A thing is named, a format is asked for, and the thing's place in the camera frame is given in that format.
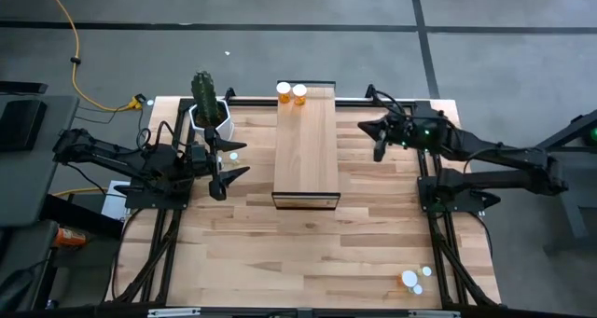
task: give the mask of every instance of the white pot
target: white pot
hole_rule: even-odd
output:
[[[232,134],[234,133],[234,123],[232,123],[232,116],[230,115],[228,104],[226,104],[224,100],[218,100],[218,102],[223,104],[226,108],[226,119],[222,123],[220,123],[220,125],[217,126],[215,130],[220,134],[220,138],[222,140],[230,141],[232,139]],[[193,114],[195,109],[197,109],[196,104],[193,104],[188,109],[190,125],[193,127],[195,132],[201,136],[201,138],[205,139],[205,129],[195,125],[195,114]]]

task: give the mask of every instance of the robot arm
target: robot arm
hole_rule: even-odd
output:
[[[169,127],[165,122],[160,123],[158,135],[163,125]],[[118,191],[126,195],[146,193],[163,198],[182,197],[188,194],[196,178],[211,175],[210,196],[225,200],[226,188],[249,167],[220,172],[217,151],[240,149],[246,144],[222,140],[213,128],[205,130],[205,143],[184,145],[186,151],[177,150],[172,145],[149,145],[147,142],[129,149],[98,140],[84,129],[73,129],[62,132],[53,151],[54,161],[62,164],[90,162],[129,176],[132,184],[118,187]]]
[[[382,92],[369,85],[368,96],[374,103],[382,103],[379,93]],[[387,145],[401,145],[405,149],[410,146],[449,160],[479,159],[517,169],[490,173],[442,169],[437,175],[436,188],[442,199],[453,199],[465,189],[519,187],[548,196],[567,190],[559,162],[544,149],[517,148],[481,140],[472,132],[456,128],[443,111],[417,109],[409,116],[396,102],[386,108],[389,112],[384,117],[358,123],[358,127],[375,141],[375,161],[382,160]]]

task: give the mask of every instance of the wooden tabletop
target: wooden tabletop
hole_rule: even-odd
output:
[[[156,99],[152,131],[162,120],[174,124],[179,99]],[[431,105],[459,125],[454,101],[434,100]],[[382,109],[337,109],[342,197],[336,211],[277,211],[271,200],[276,107],[233,106],[230,111],[234,141],[248,143],[238,151],[240,165],[251,170],[232,184],[225,201],[208,196],[208,178],[196,181],[176,245],[169,306],[440,307],[429,227],[415,185],[415,151],[388,147],[383,162],[375,163],[373,141],[356,127],[358,121],[379,118]],[[161,140],[169,143],[166,134]],[[224,164],[225,169],[233,167],[226,156]],[[156,217],[152,211],[141,212],[124,239],[118,293],[146,261]],[[463,264],[499,302],[483,227],[469,214],[453,218]],[[396,284],[402,271],[421,266],[433,270],[431,277],[421,279],[422,295]],[[446,271],[456,298],[451,268]]]

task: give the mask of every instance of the gray concrete floor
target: gray concrete floor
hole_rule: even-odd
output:
[[[62,0],[76,21],[266,24],[415,23],[411,0]],[[597,26],[597,0],[422,0],[427,25]],[[0,20],[64,21],[52,0],[0,0]],[[341,96],[360,97],[369,82],[397,98],[428,98],[414,33],[251,31],[80,31],[79,85],[102,104],[189,94],[198,69],[216,87],[272,95],[281,78],[336,80]],[[597,108],[595,35],[429,35],[439,94],[455,99],[466,129],[488,140],[534,145]],[[76,95],[69,30],[0,29],[0,78],[41,81],[49,94]],[[149,118],[149,110],[143,123]],[[79,111],[82,117],[107,114]],[[138,113],[110,125],[75,127],[132,145]],[[120,179],[80,166],[101,185]],[[492,169],[473,164],[475,170]],[[52,191],[89,184],[59,168]],[[547,257],[543,245],[569,228],[558,199],[500,191],[486,217],[500,293],[513,308],[597,315],[597,256]]]

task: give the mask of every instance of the wooden board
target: wooden board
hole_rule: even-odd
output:
[[[162,120],[174,124],[178,101],[178,97],[156,99],[152,131]],[[454,101],[432,101],[432,106],[459,124]],[[238,151],[240,165],[250,165],[251,170],[233,183],[229,198],[221,202],[209,198],[209,179],[196,182],[176,245],[168,305],[439,307],[429,228],[417,199],[415,152],[388,147],[383,162],[375,163],[373,142],[356,127],[358,121],[380,117],[382,109],[338,109],[342,198],[334,212],[276,210],[270,195],[276,108],[232,107],[231,112],[234,139],[248,143]],[[171,141],[167,133],[161,138]],[[227,157],[224,164],[232,167]],[[443,164],[460,170],[464,166]],[[144,210],[129,228],[118,264],[118,293],[146,261],[155,216],[153,210]],[[469,214],[453,218],[463,264],[499,302],[483,227]],[[400,272],[420,266],[430,266],[434,272],[422,279],[421,296],[396,285]],[[446,271],[456,298],[451,268]],[[154,280],[158,283],[160,272]]]
[[[339,196],[334,88],[278,104],[272,194],[277,208],[335,208]]]

